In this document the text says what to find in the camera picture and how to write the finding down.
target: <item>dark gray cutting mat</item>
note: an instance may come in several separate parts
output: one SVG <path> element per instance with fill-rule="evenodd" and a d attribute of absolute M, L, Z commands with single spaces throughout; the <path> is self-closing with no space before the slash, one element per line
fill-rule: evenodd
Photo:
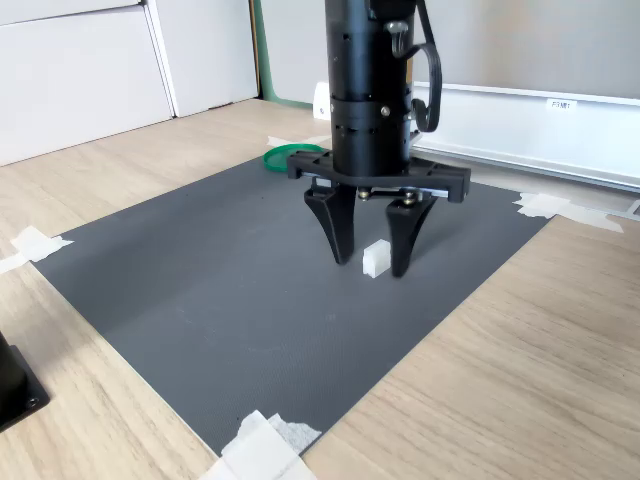
<path fill-rule="evenodd" d="M 326 432 L 546 223 L 517 193 L 439 200 L 404 278 L 362 274 L 387 201 L 356 204 L 337 266 L 309 180 L 260 160 L 63 234 L 36 267 L 220 453 L 253 410 Z"/>

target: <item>screw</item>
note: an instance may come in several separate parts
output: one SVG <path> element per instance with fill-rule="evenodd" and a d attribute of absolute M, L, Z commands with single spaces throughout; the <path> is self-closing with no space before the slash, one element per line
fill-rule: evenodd
<path fill-rule="evenodd" d="M 405 192 L 404 196 L 403 202 L 405 205 L 410 206 L 416 203 L 416 196 L 413 192 Z"/>

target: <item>label sticker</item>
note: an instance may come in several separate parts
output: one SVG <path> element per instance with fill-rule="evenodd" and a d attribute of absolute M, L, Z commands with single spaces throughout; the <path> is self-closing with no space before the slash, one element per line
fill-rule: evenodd
<path fill-rule="evenodd" d="M 547 110 L 554 112 L 573 113 L 578 108 L 576 100 L 559 100 L 557 98 L 549 98 L 547 100 Z"/>

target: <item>black mount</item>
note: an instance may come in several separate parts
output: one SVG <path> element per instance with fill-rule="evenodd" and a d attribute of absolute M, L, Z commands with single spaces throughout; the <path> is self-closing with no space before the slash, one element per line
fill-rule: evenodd
<path fill-rule="evenodd" d="M 413 246 L 437 197 L 460 203 L 469 191 L 470 171 L 412 158 L 407 169 L 384 177 L 350 177 L 333 169 L 331 152 L 299 151 L 287 159 L 289 178 L 312 177 L 304 201 L 313 211 L 329 240 L 336 263 L 344 265 L 354 251 L 353 214 L 356 192 L 362 199 L 389 198 L 391 273 L 402 277 Z M 320 185 L 324 179 L 329 185 Z"/>
<path fill-rule="evenodd" d="M 0 432 L 49 403 L 49 395 L 17 347 L 0 333 Z"/>

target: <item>white panel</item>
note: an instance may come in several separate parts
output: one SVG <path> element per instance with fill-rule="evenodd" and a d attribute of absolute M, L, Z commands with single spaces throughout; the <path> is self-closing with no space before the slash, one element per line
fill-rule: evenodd
<path fill-rule="evenodd" d="M 0 0 L 0 25 L 137 3 L 140 0 Z"/>
<path fill-rule="evenodd" d="M 148 3 L 178 116 L 258 95 L 248 1 Z"/>
<path fill-rule="evenodd" d="M 170 118 L 142 7 L 0 27 L 0 165 Z"/>
<path fill-rule="evenodd" d="M 329 81 L 324 0 L 262 0 L 274 93 L 313 102 L 318 82 Z"/>
<path fill-rule="evenodd" d="M 576 102 L 565 112 L 544 97 L 445 89 L 438 130 L 416 147 L 640 187 L 640 106 Z"/>

